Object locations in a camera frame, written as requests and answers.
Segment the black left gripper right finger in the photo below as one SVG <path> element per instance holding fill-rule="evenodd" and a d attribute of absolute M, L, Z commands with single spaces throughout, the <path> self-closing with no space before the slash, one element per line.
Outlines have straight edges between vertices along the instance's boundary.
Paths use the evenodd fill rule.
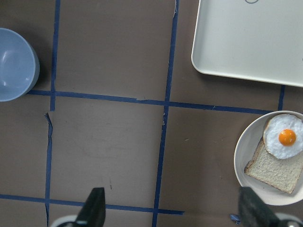
<path fill-rule="evenodd" d="M 250 188 L 239 189 L 238 213 L 244 227 L 277 227 L 279 218 Z"/>

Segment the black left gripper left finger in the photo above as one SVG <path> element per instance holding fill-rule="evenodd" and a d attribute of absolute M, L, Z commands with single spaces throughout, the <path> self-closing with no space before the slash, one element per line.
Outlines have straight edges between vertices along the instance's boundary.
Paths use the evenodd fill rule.
<path fill-rule="evenodd" d="M 105 190 L 93 188 L 75 220 L 77 227 L 102 227 L 106 218 Z"/>

